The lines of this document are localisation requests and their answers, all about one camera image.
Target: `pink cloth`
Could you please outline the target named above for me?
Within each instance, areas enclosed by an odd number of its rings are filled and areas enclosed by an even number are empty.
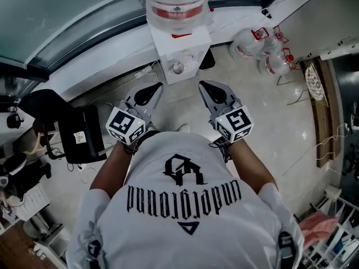
[[[304,236],[304,250],[313,243],[329,238],[333,233],[339,218],[329,217],[318,211],[299,223]]]

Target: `white t-shirt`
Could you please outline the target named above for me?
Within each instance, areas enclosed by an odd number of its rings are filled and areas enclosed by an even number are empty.
[[[88,191],[68,267],[90,268],[88,244],[98,240],[106,268],[276,268],[281,231],[293,237],[297,266],[303,236],[278,190],[266,184],[257,195],[209,143],[159,133],[140,146],[111,200]]]

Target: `black and white marker cube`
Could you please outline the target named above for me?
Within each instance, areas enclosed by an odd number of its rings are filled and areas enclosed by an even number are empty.
[[[248,136],[253,126],[252,117],[245,105],[215,119],[217,131],[230,143]]]
[[[145,121],[119,108],[113,108],[106,123],[108,133],[126,145],[132,144],[146,131]]]

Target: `person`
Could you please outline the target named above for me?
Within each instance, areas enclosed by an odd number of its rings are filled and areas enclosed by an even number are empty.
[[[283,231],[299,265],[300,229],[243,139],[229,147],[234,177],[203,136],[146,135],[133,157],[118,142],[83,197],[66,251],[70,269],[290,268],[278,267]]]

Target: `water bottle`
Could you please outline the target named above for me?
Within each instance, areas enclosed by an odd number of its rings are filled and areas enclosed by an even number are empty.
[[[252,29],[243,29],[235,37],[229,47],[229,52],[233,59],[238,57],[251,58],[261,53],[264,40],[269,36],[266,28],[257,31]]]
[[[272,76],[281,76],[295,69],[293,63],[294,56],[291,54],[289,48],[271,53],[263,61],[260,62],[260,72],[267,72]]]
[[[259,55],[257,55],[258,60],[265,59],[270,54],[282,50],[283,45],[289,40],[284,37],[283,33],[280,31],[279,26],[274,27],[269,31],[269,37],[264,40],[264,46]]]
[[[208,0],[146,0],[147,20],[171,34],[189,34],[205,23]]]

